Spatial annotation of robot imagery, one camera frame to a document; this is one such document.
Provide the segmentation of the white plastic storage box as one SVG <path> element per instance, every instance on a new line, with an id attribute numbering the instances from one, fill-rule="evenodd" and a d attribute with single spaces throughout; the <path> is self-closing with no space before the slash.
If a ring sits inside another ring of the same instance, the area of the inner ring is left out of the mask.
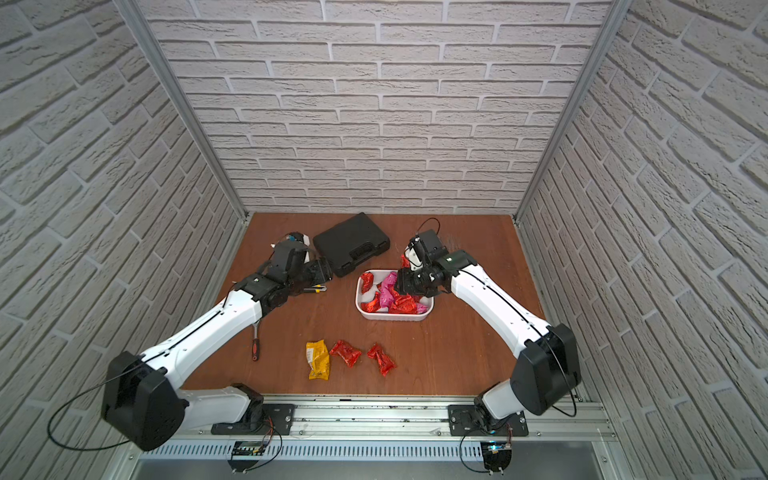
<path id="1" fill-rule="evenodd" d="M 376 311 L 367 311 L 363 305 L 368 304 L 375 300 L 378 293 L 378 285 L 384 280 L 384 278 L 391 272 L 396 270 L 382 270 L 373 269 L 366 270 L 374 274 L 374 284 L 371 290 L 365 294 L 360 293 L 360 275 L 357 280 L 357 286 L 355 291 L 354 306 L 357 311 L 367 320 L 372 321 L 399 321 L 399 322 L 420 322 L 423 321 L 433 310 L 435 301 L 432 298 L 419 297 L 418 301 L 422 305 L 420 308 L 421 313 L 417 315 L 402 315 L 402 314 L 390 314 L 387 309 L 379 308 Z"/>

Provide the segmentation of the yellow tea bag packet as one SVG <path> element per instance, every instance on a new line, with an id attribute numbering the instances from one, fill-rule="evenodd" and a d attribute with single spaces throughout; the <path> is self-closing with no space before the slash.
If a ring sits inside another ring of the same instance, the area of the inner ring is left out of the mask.
<path id="1" fill-rule="evenodd" d="M 306 360 L 310 368 L 310 380 L 325 380 L 330 377 L 330 355 L 324 340 L 307 342 Z"/>

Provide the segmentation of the red tea bag packet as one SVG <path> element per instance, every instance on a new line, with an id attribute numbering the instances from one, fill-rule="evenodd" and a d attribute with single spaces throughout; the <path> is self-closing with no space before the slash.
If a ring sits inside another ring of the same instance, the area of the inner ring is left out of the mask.
<path id="1" fill-rule="evenodd" d="M 331 348 L 330 355 L 340 357 L 349 368 L 352 368 L 360 359 L 362 351 L 345 340 L 338 340 Z"/>

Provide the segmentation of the red tea bag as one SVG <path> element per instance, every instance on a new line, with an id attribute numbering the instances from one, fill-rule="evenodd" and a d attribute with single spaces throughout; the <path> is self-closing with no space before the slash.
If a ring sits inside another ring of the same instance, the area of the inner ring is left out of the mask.
<path id="1" fill-rule="evenodd" d="M 370 271 L 364 272 L 360 276 L 361 286 L 360 293 L 365 294 L 372 289 L 374 284 L 374 274 Z"/>
<path id="2" fill-rule="evenodd" d="M 393 369 L 397 367 L 392 358 L 378 343 L 374 343 L 368 350 L 367 357 L 377 363 L 378 370 L 383 377 L 386 377 Z"/>
<path id="3" fill-rule="evenodd" d="M 390 314 L 417 315 L 421 313 L 422 305 L 411 295 L 397 296 L 388 307 Z"/>

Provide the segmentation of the magenta tea bag packet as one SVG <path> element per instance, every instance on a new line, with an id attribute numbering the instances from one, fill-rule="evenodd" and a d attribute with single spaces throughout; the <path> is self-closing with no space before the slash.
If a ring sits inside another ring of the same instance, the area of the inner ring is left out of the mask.
<path id="1" fill-rule="evenodd" d="M 399 297 L 399 293 L 395 290 L 397 277 L 398 272 L 391 271 L 378 285 L 377 298 L 381 308 L 389 310 Z"/>

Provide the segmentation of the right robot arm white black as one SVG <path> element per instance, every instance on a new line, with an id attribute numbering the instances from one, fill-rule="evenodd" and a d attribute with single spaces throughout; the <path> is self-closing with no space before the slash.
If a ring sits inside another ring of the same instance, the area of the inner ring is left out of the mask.
<path id="1" fill-rule="evenodd" d="M 540 416 L 563 397 L 575 396 L 582 373 L 577 340 L 568 326 L 552 326 L 531 313 L 467 252 L 448 251 L 433 230 L 413 237 L 404 255 L 408 265 L 398 271 L 398 292 L 423 297 L 455 295 L 493 328 L 516 359 L 511 377 L 475 400 L 485 422 L 498 422 L 522 411 Z"/>

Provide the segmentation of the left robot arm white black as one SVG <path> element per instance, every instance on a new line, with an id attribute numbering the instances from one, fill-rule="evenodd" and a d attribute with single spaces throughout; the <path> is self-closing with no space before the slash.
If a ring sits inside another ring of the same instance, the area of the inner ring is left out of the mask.
<path id="1" fill-rule="evenodd" d="M 241 331 L 331 278 L 327 261 L 313 251 L 309 237 L 287 234 L 270 258 L 211 310 L 141 354 L 115 357 L 106 374 L 102 419 L 143 451 L 160 447 L 181 430 L 255 422 L 261 397 L 251 388 L 187 390 L 185 382 Z"/>

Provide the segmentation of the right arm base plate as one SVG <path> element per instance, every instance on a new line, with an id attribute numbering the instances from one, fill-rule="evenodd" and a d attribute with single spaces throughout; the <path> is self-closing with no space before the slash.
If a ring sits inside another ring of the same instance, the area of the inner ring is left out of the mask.
<path id="1" fill-rule="evenodd" d="M 453 437 L 467 435 L 522 438 L 529 435 L 523 412 L 497 420 L 476 405 L 453 404 L 447 407 L 447 413 L 449 431 Z"/>

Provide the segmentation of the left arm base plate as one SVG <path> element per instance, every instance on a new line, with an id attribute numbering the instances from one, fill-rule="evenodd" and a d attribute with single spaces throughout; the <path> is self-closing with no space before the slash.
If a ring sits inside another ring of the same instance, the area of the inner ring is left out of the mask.
<path id="1" fill-rule="evenodd" d="M 268 435 L 290 434 L 296 406 L 294 404 L 259 403 L 248 407 L 244 416 L 235 423 L 216 423 L 212 435 Z"/>

